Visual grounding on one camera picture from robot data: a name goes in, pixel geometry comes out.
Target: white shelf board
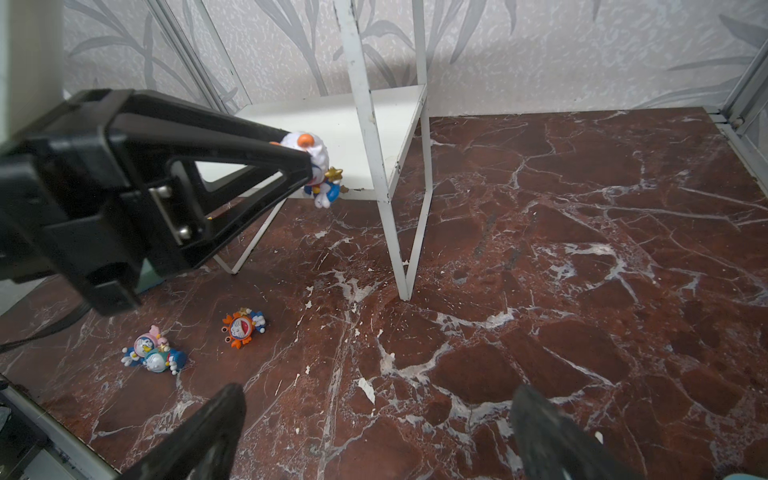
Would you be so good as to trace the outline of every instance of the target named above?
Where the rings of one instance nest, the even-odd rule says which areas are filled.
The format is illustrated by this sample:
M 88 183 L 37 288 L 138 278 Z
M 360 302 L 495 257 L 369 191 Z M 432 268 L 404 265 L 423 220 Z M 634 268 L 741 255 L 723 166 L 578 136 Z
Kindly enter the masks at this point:
M 372 92 L 390 194 L 394 193 L 425 96 L 425 85 Z M 328 147 L 331 167 L 344 170 L 342 185 L 349 188 L 349 193 L 342 197 L 376 199 L 352 94 L 248 105 L 237 117 L 286 131 L 316 134 Z M 197 168 L 201 177 L 210 182 L 239 170 L 242 165 L 197 162 Z M 291 197 L 306 195 L 299 190 Z

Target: leaf pattern wallpaper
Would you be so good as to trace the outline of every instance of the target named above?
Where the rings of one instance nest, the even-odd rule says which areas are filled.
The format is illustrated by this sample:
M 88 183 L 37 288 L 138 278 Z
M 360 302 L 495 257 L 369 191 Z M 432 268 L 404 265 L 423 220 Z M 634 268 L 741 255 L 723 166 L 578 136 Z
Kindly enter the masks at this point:
M 144 0 L 64 0 L 64 89 L 149 88 L 206 104 Z
M 330 0 L 167 0 L 245 104 L 349 92 Z M 409 0 L 355 0 L 373 88 L 415 82 Z M 201 100 L 144 0 L 65 0 L 65 87 Z M 768 38 L 766 0 L 425 0 L 431 115 L 719 105 Z

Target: orange nose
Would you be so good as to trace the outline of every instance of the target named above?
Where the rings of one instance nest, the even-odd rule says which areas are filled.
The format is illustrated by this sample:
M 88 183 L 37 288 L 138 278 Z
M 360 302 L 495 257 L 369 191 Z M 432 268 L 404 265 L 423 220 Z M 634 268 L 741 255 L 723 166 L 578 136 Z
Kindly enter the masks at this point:
M 297 140 L 296 143 L 298 143 L 301 148 L 314 147 L 315 139 L 310 134 L 303 134 L 299 137 L 299 140 Z

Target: pink toy figurine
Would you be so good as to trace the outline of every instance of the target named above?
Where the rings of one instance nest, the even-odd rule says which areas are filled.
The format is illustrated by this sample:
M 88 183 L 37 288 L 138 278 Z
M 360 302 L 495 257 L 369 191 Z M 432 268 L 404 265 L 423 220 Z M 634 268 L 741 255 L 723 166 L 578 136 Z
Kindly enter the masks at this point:
M 160 334 L 160 329 L 157 325 L 153 325 L 149 332 L 142 333 L 136 338 L 134 346 L 129 348 L 123 348 L 123 359 L 121 360 L 125 366 L 129 366 L 133 362 L 141 362 L 142 359 L 147 356 L 151 350 L 158 349 L 160 351 L 167 351 L 170 349 L 168 346 L 168 340 Z

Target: yellow star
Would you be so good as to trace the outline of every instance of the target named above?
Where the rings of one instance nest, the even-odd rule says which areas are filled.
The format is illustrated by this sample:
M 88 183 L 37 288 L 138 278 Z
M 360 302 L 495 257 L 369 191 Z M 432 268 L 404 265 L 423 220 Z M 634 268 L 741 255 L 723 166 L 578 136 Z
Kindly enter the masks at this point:
M 331 167 L 331 168 L 329 168 L 329 169 L 328 169 L 328 171 L 326 172 L 326 178 L 327 178 L 327 179 L 328 179 L 328 181 L 330 181 L 330 182 L 335 182 L 335 181 L 337 181 L 337 180 L 341 180 L 341 173 L 342 173 L 343 171 L 344 171 L 344 170 L 343 170 L 343 169 L 341 169 L 341 168 L 334 168 L 334 167 Z

